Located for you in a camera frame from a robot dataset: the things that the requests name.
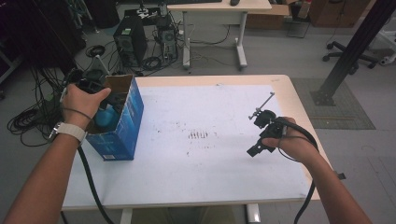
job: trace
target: hand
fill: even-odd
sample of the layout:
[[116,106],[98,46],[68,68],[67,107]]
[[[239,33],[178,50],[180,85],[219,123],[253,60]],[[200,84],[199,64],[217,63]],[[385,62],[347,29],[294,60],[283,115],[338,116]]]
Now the hand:
[[96,114],[99,104],[110,93],[111,89],[106,88],[95,94],[89,94],[80,90],[75,84],[69,84],[62,101],[63,108],[66,108],[64,109],[64,122],[77,125],[85,130],[90,119]]
[[[288,122],[296,123],[295,119],[284,118]],[[315,147],[309,143],[308,139],[300,132],[288,127],[285,136],[280,139],[264,138],[262,143],[268,147],[282,148],[290,157],[305,164],[313,160],[313,156],[318,155]]]

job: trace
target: metal rod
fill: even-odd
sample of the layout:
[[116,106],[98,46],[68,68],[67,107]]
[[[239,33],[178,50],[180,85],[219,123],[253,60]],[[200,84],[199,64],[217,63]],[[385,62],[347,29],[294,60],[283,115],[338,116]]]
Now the metal rod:
[[270,101],[271,98],[275,95],[273,91],[271,91],[270,94],[271,94],[270,97],[268,97],[268,99],[262,104],[262,106],[257,107],[256,111],[251,116],[249,116],[248,119],[253,119],[254,116],[257,116],[259,112],[262,111],[262,107],[265,106],[268,103],[268,101]]

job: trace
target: office chair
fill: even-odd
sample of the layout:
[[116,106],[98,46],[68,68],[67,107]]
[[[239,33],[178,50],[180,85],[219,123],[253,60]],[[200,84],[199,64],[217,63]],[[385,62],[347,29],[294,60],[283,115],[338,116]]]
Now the office chair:
[[[344,51],[346,49],[345,46],[341,45],[340,43],[333,41],[331,44],[327,45],[327,49],[332,49],[333,47],[336,47],[338,49],[340,49],[341,51]],[[322,61],[323,62],[327,62],[330,60],[331,57],[340,57],[343,54],[343,52],[333,52],[333,53],[328,53],[327,55],[323,56]],[[361,56],[359,56],[359,59],[362,59],[366,62],[369,62],[370,64],[367,65],[368,68],[373,69],[375,67],[375,65],[378,63],[378,59],[367,56],[362,54]],[[352,67],[349,70],[349,74],[353,75],[355,74],[355,72],[359,69],[359,65],[358,65],[358,61],[356,61]]]

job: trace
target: forearm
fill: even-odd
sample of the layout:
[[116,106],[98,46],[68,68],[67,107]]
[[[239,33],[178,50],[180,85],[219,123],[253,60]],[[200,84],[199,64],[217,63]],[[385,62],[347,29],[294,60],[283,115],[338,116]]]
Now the forearm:
[[319,154],[305,166],[314,179],[330,223],[371,223],[330,165]]
[[5,223],[56,223],[78,140],[59,134],[23,185]]

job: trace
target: white surface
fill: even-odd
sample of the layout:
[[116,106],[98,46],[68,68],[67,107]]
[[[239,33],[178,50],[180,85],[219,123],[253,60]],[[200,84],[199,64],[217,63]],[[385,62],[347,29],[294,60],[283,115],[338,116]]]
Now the white surface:
[[[246,151],[262,130],[249,120],[270,86],[139,88],[145,104],[134,161],[102,161],[83,148],[102,204],[137,207],[255,203],[304,198],[308,185],[297,162],[277,151]],[[274,97],[264,109],[281,115]],[[94,207],[75,158],[64,209]]]
[[268,0],[241,0],[237,6],[230,6],[230,0],[217,3],[182,4],[167,6],[170,11],[252,11],[271,9]]

